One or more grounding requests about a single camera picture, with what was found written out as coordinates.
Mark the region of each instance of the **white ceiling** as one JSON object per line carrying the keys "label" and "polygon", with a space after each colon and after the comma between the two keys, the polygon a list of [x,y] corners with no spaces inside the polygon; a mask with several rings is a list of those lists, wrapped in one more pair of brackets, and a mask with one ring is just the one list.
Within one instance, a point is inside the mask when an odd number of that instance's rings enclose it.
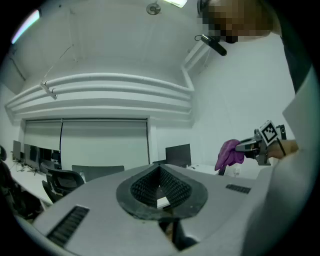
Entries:
{"label": "white ceiling", "polygon": [[154,0],[48,1],[9,55],[26,79],[48,70],[71,45],[59,62],[102,58],[110,66],[123,59],[178,70],[202,31],[196,0],[183,8],[158,0],[158,15],[146,12],[150,3]]}

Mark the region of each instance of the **cable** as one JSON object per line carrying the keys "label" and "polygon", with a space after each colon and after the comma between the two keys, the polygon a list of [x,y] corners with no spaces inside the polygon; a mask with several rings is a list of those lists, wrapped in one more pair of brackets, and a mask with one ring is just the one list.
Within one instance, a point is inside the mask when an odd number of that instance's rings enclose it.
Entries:
{"label": "cable", "polygon": [[201,38],[200,38],[199,40],[197,40],[197,39],[196,39],[197,37],[201,37],[201,34],[197,34],[197,35],[194,37],[194,40],[196,40],[196,41],[200,41],[200,40],[201,40]]}
{"label": "cable", "polygon": [[206,57],[205,62],[204,62],[204,64],[203,64],[203,67],[202,67],[202,68],[204,68],[204,67],[205,67],[205,65],[207,64],[207,61],[208,61],[208,58],[209,58],[210,52],[211,52],[211,48],[208,50],[208,56]]}
{"label": "cable", "polygon": [[33,169],[32,169],[32,170],[27,170],[27,172],[34,172],[33,176],[35,176],[35,175],[36,175],[37,170],[34,168],[34,170],[33,170]]}
{"label": "cable", "polygon": [[12,60],[13,65],[16,69],[16,71],[18,72],[18,74],[20,75],[20,77],[22,78],[23,81],[26,81],[26,78],[24,77],[24,75],[21,73],[20,69],[18,68],[17,64],[15,63],[15,60],[13,58],[10,58],[10,60]]}
{"label": "cable", "polygon": [[285,149],[284,147],[282,146],[281,142],[280,142],[280,139],[279,138],[276,138],[276,141],[278,142],[279,146],[280,146],[280,149],[282,150],[282,153],[284,156],[286,156],[286,152],[285,152]]}
{"label": "cable", "polygon": [[11,168],[9,169],[9,171],[11,171],[11,169],[12,169],[16,164],[17,164],[17,162],[15,162],[15,163],[11,166]]}
{"label": "cable", "polygon": [[25,165],[22,163],[22,162],[17,162],[16,163],[16,166],[15,166],[15,170],[17,172],[23,172],[25,170]]}
{"label": "cable", "polygon": [[65,53],[73,46],[74,45],[69,46],[69,48],[64,51],[64,53],[60,56],[60,58],[58,58],[58,60],[52,65],[52,67],[49,68],[48,72],[44,75],[44,78],[42,79],[42,81],[46,78],[46,76],[49,74],[50,70],[58,63],[58,61],[62,58],[62,56],[65,55]]}
{"label": "cable", "polygon": [[60,154],[61,154],[61,137],[62,137],[62,129],[63,129],[63,127],[64,127],[64,122],[62,122],[62,124],[61,124],[61,131],[60,131],[60,144],[59,144]]}

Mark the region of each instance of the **purple glove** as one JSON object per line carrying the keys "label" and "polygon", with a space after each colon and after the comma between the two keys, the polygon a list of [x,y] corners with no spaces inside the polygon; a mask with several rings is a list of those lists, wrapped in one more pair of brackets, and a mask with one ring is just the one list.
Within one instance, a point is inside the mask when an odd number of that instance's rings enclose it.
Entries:
{"label": "purple glove", "polygon": [[235,163],[242,164],[245,160],[244,152],[236,152],[236,145],[240,144],[239,140],[231,139],[223,143],[218,155],[218,161],[214,170],[218,171],[222,167],[233,166]]}

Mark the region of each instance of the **computer monitor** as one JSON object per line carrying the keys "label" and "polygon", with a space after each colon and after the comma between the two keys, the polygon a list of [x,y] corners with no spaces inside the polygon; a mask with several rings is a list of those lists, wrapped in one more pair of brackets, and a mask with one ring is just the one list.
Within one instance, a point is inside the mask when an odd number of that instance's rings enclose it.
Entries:
{"label": "computer monitor", "polygon": [[167,160],[154,161],[153,164],[166,164]]}
{"label": "computer monitor", "polygon": [[38,159],[38,147],[33,145],[24,144],[24,163],[31,168],[40,170]]}
{"label": "computer monitor", "polygon": [[165,148],[165,159],[169,165],[187,167],[191,165],[190,144]]}
{"label": "computer monitor", "polygon": [[52,149],[41,148],[39,147],[39,159],[49,160],[51,161]]}
{"label": "computer monitor", "polygon": [[17,161],[21,160],[21,142],[20,141],[13,141],[13,157]]}
{"label": "computer monitor", "polygon": [[53,150],[51,158],[61,164],[61,154],[58,150]]}

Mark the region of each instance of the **ceiling light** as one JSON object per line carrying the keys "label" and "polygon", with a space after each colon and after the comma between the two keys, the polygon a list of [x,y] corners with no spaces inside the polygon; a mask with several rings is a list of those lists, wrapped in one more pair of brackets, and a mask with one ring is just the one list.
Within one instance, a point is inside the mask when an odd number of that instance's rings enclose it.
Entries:
{"label": "ceiling light", "polygon": [[18,38],[33,24],[40,18],[40,13],[38,10],[35,10],[31,15],[24,21],[22,26],[15,33],[14,37],[11,40],[11,43],[14,44]]}
{"label": "ceiling light", "polygon": [[175,6],[178,6],[179,8],[182,8],[185,6],[188,0],[164,0],[170,4],[173,4]]}

